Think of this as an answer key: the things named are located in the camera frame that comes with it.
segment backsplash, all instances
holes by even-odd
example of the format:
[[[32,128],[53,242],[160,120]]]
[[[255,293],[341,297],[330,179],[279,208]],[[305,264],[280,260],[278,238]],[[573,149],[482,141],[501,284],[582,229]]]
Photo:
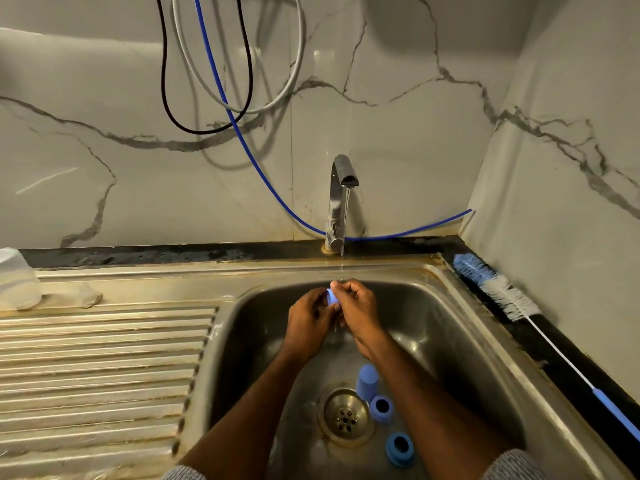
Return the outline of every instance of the backsplash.
[[[202,2],[225,89],[242,105],[236,0]],[[284,201],[323,228],[331,163],[345,153],[360,179],[351,235],[401,232],[466,209],[537,0],[302,3],[307,42],[290,99],[240,123]],[[163,4],[172,111],[192,128],[226,122],[188,78],[171,0]],[[315,237],[268,192],[233,130],[197,138],[172,126],[160,98],[155,0],[0,6],[0,245]],[[181,8],[196,65],[214,87],[193,0]],[[243,11],[256,107],[288,78],[296,10],[293,0],[243,0]]]
[[[541,0],[463,238],[640,400],[640,0]]]

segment sleeve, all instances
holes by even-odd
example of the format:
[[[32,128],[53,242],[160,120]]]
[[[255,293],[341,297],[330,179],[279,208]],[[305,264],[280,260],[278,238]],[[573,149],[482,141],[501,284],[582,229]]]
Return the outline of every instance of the sleeve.
[[[178,465],[165,473],[162,480],[207,480],[207,478],[191,467]]]
[[[509,450],[489,466],[482,480],[545,480],[545,476],[524,451]]]

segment hand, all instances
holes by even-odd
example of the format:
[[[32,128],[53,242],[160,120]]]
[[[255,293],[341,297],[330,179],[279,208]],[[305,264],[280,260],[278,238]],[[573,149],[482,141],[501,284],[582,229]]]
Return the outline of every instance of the hand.
[[[289,309],[287,333],[282,352],[307,363],[318,353],[329,333],[331,320],[338,311],[338,304],[327,306],[326,288],[316,288],[306,293]]]
[[[383,332],[378,320],[376,295],[361,282],[350,279],[344,284],[331,282],[331,290],[342,308],[347,323],[361,354],[371,359],[369,345],[376,334]]]

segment faucet spout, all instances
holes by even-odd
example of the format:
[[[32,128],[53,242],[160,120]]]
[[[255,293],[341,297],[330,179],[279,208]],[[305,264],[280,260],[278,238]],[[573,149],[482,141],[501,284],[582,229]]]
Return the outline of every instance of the faucet spout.
[[[359,185],[356,172],[347,155],[338,155],[331,167],[329,189],[329,217],[326,222],[326,238],[323,251],[326,254],[344,254],[347,209],[351,189]]]

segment drain strainer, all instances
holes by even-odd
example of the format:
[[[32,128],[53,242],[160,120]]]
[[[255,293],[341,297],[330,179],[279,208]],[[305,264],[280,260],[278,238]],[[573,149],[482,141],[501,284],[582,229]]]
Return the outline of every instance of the drain strainer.
[[[325,390],[318,402],[318,420],[323,432],[340,446],[354,447],[366,443],[374,432],[369,407],[350,387]]]

